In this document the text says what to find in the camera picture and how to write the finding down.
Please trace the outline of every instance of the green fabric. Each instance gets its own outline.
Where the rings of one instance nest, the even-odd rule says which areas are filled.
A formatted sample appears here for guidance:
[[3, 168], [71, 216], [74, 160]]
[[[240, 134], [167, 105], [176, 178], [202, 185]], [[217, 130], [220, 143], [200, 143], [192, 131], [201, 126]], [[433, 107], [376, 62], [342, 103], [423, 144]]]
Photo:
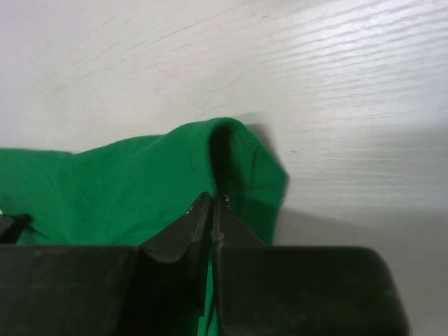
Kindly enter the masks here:
[[[28, 213], [20, 244], [139, 244], [204, 191], [229, 196], [270, 242], [286, 175], [257, 137], [230, 118], [183, 125], [79, 154], [0, 149], [0, 209]], [[217, 335], [211, 273], [198, 335]]]

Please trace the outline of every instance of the white surface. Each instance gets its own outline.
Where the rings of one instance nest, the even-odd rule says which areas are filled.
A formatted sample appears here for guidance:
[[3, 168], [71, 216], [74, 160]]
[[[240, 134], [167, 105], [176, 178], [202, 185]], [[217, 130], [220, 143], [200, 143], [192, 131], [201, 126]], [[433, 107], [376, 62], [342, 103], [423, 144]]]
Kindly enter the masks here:
[[290, 174], [276, 240], [363, 244], [448, 335], [446, 1], [0, 3], [0, 146], [234, 116]]

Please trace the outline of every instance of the green shirt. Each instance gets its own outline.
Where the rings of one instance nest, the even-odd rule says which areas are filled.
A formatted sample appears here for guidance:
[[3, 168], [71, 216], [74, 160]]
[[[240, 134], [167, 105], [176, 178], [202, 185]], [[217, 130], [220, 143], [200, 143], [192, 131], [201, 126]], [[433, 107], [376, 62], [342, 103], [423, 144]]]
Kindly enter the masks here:
[[[270, 242], [286, 175], [239, 121], [217, 118], [79, 154], [0, 149], [0, 209], [31, 214], [19, 244], [140, 244], [206, 191]], [[217, 335], [211, 272], [198, 335]]]

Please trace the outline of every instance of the black plastic part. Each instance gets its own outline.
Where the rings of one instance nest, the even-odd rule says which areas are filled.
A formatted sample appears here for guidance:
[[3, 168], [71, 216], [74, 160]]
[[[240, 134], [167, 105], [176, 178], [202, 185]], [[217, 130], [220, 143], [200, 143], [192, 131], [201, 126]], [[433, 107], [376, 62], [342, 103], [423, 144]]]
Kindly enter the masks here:
[[222, 336], [407, 335], [374, 251], [266, 246], [226, 199], [214, 210], [213, 282]]
[[0, 244], [15, 244], [32, 218], [28, 215], [0, 217]]
[[211, 245], [221, 336], [407, 335], [375, 252], [266, 246], [226, 198], [140, 246], [7, 245], [30, 217], [0, 220], [0, 335], [196, 336]]
[[130, 246], [0, 246], [0, 335], [113, 335]]
[[0, 246], [0, 335], [196, 336], [210, 210], [201, 194], [140, 246]]
[[120, 334], [196, 336], [204, 315], [211, 209], [210, 196], [201, 194], [182, 217], [140, 245], [142, 267]]

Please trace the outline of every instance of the green cloth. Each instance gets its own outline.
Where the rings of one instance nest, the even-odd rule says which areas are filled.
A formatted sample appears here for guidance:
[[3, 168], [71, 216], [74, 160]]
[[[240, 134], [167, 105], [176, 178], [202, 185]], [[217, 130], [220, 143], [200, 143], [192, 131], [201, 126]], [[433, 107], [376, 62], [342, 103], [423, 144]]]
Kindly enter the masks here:
[[[0, 210], [34, 217], [19, 244], [139, 244], [204, 191], [229, 196], [238, 217], [270, 242], [285, 184], [257, 137], [230, 118], [75, 155], [0, 149]], [[217, 335], [212, 296], [209, 272], [198, 335]]]

